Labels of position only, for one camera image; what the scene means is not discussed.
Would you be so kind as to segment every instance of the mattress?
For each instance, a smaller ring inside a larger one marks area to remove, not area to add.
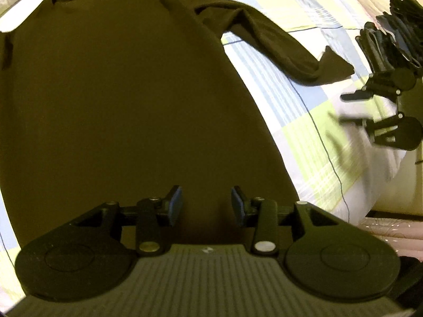
[[[0,31],[16,28],[41,1],[3,4],[7,12],[0,18]],[[237,1],[267,15],[316,58],[329,45],[354,66],[355,74],[342,82],[301,86],[234,34],[222,37],[225,52],[254,98],[300,199],[359,224],[405,155],[404,151],[372,146],[363,130],[341,127],[337,119],[340,115],[380,119],[395,114],[395,106],[381,97],[352,103],[339,98],[361,88],[371,72],[355,41],[371,16],[357,0]],[[3,200],[0,232],[8,250],[0,251],[0,311],[7,311],[24,294],[12,266],[20,247]]]

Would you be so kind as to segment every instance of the long-sleeve shirt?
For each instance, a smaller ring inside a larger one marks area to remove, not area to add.
[[[298,200],[221,44],[232,31],[294,80],[340,81],[262,13],[230,0],[44,0],[0,34],[0,188],[21,246],[93,207],[181,185],[179,243],[242,243],[231,187]]]

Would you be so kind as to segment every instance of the metal screw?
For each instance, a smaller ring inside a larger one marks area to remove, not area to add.
[[[142,242],[139,245],[139,249],[146,253],[154,253],[160,249],[160,244],[156,242]]]
[[[276,245],[273,242],[270,241],[260,241],[257,242],[254,247],[258,250],[258,251],[262,251],[264,253],[273,251],[276,248]]]

